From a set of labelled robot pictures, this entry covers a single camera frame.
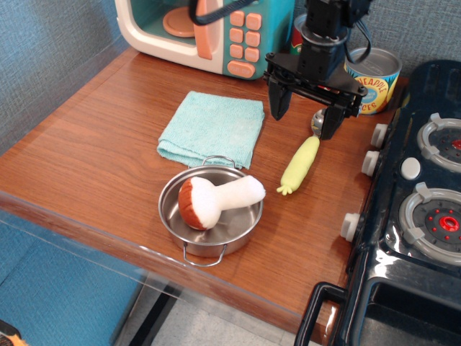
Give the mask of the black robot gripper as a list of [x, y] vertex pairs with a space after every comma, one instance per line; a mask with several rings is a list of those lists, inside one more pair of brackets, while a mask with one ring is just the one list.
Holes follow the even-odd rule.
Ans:
[[324, 110], [321, 139], [330, 140], [345, 117], [357, 116], [367, 90], [344, 69], [349, 31], [335, 38], [303, 30], [299, 55], [266, 54], [264, 80], [272, 117], [280, 120], [289, 109], [292, 93], [328, 106]]

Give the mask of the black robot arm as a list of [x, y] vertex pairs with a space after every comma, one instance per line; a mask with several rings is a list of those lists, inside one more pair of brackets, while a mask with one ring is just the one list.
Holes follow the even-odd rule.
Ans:
[[347, 117], [357, 116], [367, 89], [350, 76], [344, 64], [351, 56], [347, 49], [350, 30], [359, 28], [368, 35], [362, 18], [369, 1], [307, 1], [307, 16], [300, 28], [300, 54], [268, 53], [264, 80], [268, 86], [269, 109], [280, 120], [288, 111], [291, 96], [326, 106], [320, 137], [332, 138]]

